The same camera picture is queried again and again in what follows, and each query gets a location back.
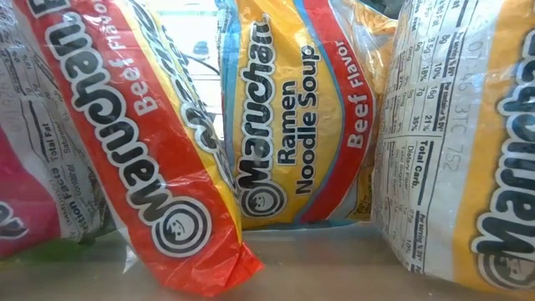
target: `crinkled plastic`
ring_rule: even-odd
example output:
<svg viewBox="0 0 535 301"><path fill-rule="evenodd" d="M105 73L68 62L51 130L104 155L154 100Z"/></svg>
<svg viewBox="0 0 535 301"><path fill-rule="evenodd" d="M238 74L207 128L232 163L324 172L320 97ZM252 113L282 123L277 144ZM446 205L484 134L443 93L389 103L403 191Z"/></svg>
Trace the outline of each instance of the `crinkled plastic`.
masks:
<svg viewBox="0 0 535 301"><path fill-rule="evenodd" d="M15 4L143 263L166 287L205 296L251 277L262 265L242 243L227 156L155 15L138 0Z"/></svg>
<svg viewBox="0 0 535 301"><path fill-rule="evenodd" d="M374 92L384 86L374 68L385 67L378 54L391 48L395 21L341 0L217 5L243 226L369 218Z"/></svg>
<svg viewBox="0 0 535 301"><path fill-rule="evenodd" d="M109 220L105 200L30 27L0 1L0 258Z"/></svg>
<svg viewBox="0 0 535 301"><path fill-rule="evenodd" d="M535 294L532 0L405 1L374 219L411 271Z"/></svg>

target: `nutrition facts label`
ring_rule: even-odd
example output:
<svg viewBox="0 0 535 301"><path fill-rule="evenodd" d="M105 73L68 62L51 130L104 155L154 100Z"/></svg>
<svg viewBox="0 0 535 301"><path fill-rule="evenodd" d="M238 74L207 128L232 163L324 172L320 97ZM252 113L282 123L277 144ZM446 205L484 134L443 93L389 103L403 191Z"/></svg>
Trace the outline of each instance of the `nutrition facts label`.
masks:
<svg viewBox="0 0 535 301"><path fill-rule="evenodd" d="M401 13L406 27L398 29L381 115L374 218L417 273L426 262L447 267L451 258L450 246L438 243L448 236L438 231L452 232L455 224L445 212L454 215L462 198L494 30L487 16L500 6L413 0Z"/></svg>
<svg viewBox="0 0 535 301"><path fill-rule="evenodd" d="M104 198L28 28L9 4L0 3L0 130L25 170L56 201L62 237L79 240L100 227Z"/></svg>

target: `yellow packaging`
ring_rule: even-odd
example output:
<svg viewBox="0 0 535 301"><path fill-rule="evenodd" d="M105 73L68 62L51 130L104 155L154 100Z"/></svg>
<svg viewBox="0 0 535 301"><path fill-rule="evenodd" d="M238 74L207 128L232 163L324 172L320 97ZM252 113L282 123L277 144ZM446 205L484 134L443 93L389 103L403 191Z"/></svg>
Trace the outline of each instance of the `yellow packaging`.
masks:
<svg viewBox="0 0 535 301"><path fill-rule="evenodd" d="M405 2L374 219L411 271L535 293L533 0Z"/></svg>
<svg viewBox="0 0 535 301"><path fill-rule="evenodd" d="M391 47L375 35L392 31L373 33L378 25L361 18L353 28L359 9L345 0L217 3L225 141L243 226L368 218L380 79L367 69ZM357 29L373 48L359 45Z"/></svg>

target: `red plastic wrapper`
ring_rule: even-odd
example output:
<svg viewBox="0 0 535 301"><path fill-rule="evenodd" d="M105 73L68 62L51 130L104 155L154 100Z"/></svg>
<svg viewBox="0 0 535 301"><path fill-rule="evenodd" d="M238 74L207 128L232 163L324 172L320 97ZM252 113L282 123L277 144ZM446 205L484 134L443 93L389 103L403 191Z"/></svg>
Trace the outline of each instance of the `red plastic wrapper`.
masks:
<svg viewBox="0 0 535 301"><path fill-rule="evenodd" d="M242 243L237 186L184 59L136 0L17 0L117 227L169 288L213 296L262 264Z"/></svg>

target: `red stripe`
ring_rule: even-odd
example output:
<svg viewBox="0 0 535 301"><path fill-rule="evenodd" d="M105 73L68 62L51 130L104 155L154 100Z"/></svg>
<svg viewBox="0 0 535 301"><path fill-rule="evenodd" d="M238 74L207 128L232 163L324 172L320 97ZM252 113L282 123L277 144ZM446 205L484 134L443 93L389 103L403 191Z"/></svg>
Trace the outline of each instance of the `red stripe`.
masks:
<svg viewBox="0 0 535 301"><path fill-rule="evenodd" d="M133 59L132 66L138 68L141 73L140 81L145 81L150 86L149 92L145 96L156 99L159 109L147 115L138 116L134 111L133 103L134 99L139 99L139 96L131 93L132 82L121 77L123 69L109 65L104 66L111 74L109 84L120 91L128 102L126 115L139 126L140 141L147 145L149 155L160 164L160 173L166 179L167 189L174 196L190 196L202 201L211 214L212 235L210 241L198 254L190 258L170 258L156 249L150 228L140 221L139 212L127 203L125 199L126 189L118 176L119 171L108 162L101 149L102 145L94 137L93 126L89 124L83 114L76 112L70 105L73 96L70 83L63 79L58 62L44 42L44 30L50 25L60 22L65 11L51 13L36 20L28 11L25 3L25 1L21 1L18 2L18 5L30 20L38 41L44 45L41 49L47 56L50 65L53 66L52 69L62 94L66 103L69 104L69 112L104 185L107 196L110 198L110 205L115 208L128 227L130 239L141 260L163 284L172 288L204 295L213 295L227 289L231 273L235 273L233 269L239 264L238 259L243 260L241 254L249 254L250 258L252 255L246 252L247 249L237 240L236 225L228 213L222 196L215 188L204 165L202 165L196 148L182 128L175 109L162 89L161 82L150 67L123 13L117 7L117 1L71 0L71 4L76 13L84 16L87 26L86 32L93 38L94 47L99 50L104 61ZM116 51L108 46L104 25L100 23L99 13L93 7L95 3L102 3L108 8L106 15L112 18L110 24L116 26L121 36L121 39L116 41L120 41L125 49ZM250 264L246 268L250 272L247 273L246 277L242 276L238 282L248 278L260 266L256 263L256 266Z"/></svg>
<svg viewBox="0 0 535 301"><path fill-rule="evenodd" d="M362 165L366 148L369 143L372 123L374 121L375 103L371 89L364 78L364 73L360 71L362 69L351 50L351 44L345 38L342 29L336 21L333 11L329 6L329 1L304 0L303 2L313 28L318 35L318 39L321 41L325 52L329 57L334 74L336 74L336 79L338 80L339 88L344 100L345 111L344 134L342 135L343 140L339 157L334 164L333 172L328 179L327 186L318 194L313 205L301 218L301 222L311 222L329 217L351 187L354 177ZM341 44L348 50L348 53L344 57L351 58L348 65L345 64L342 60L342 56L339 54L339 50L341 50L339 45ZM360 73L360 75L351 80L357 79L359 82L364 83L357 88L352 87L350 79L348 79L349 76L354 74L348 70L348 67L351 66L351 64L354 64ZM359 102L361 105L366 104L368 106L368 114L366 116L359 118L355 114L357 104L348 101L351 95L366 95L368 97L367 100ZM363 133L358 133L355 129L355 123L358 120L362 120L360 122L363 123L365 121L368 123L367 129ZM352 134L363 135L364 140L362 148L348 146L349 137Z"/></svg>

